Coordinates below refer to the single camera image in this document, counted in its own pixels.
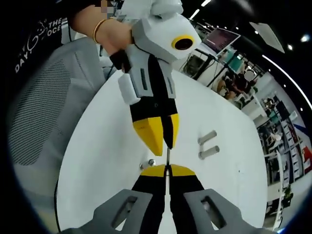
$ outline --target mesh chair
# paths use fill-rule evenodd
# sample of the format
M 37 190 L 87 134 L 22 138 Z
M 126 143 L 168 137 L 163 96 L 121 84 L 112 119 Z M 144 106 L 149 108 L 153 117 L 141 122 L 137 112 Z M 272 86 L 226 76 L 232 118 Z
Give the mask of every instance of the mesh chair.
M 54 190 L 67 144 L 104 83 L 96 45 L 81 38 L 55 50 L 10 107 L 8 142 L 15 173 L 50 231 L 57 231 Z

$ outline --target gold bracelet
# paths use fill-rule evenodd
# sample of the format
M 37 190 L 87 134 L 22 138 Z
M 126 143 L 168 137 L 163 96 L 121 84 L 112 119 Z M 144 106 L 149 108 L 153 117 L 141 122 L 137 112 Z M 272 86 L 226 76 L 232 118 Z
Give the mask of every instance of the gold bracelet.
M 101 26 L 101 24 L 103 24 L 105 21 L 112 19 L 112 17 L 108 18 L 108 19 L 102 19 L 99 23 L 97 23 L 96 27 L 93 30 L 93 40 L 95 43 L 99 44 L 99 42 L 96 40 L 96 34 L 98 31 L 98 28 Z

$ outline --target human hand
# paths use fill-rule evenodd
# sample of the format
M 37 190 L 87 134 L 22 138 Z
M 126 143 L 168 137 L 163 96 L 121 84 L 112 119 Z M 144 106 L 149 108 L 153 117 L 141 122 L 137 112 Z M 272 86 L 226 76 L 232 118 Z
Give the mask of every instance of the human hand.
M 96 38 L 109 56 L 133 43 L 131 26 L 115 19 L 108 19 L 102 23 Z

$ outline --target yellow camera ring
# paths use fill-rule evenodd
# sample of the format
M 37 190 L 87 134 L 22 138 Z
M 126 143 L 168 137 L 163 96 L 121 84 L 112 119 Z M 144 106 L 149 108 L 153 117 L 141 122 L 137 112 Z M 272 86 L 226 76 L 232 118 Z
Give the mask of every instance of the yellow camera ring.
M 191 35 L 182 35 L 176 37 L 173 41 L 171 46 L 177 50 L 187 50 L 189 49 L 194 43 L 194 38 Z

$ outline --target black sleeve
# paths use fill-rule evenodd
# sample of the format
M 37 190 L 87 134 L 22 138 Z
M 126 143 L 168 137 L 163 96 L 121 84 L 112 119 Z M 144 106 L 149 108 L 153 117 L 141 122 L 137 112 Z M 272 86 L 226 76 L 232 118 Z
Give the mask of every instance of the black sleeve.
M 90 5 L 101 6 L 101 0 L 63 0 L 61 4 L 63 4 L 64 15 L 70 19 Z

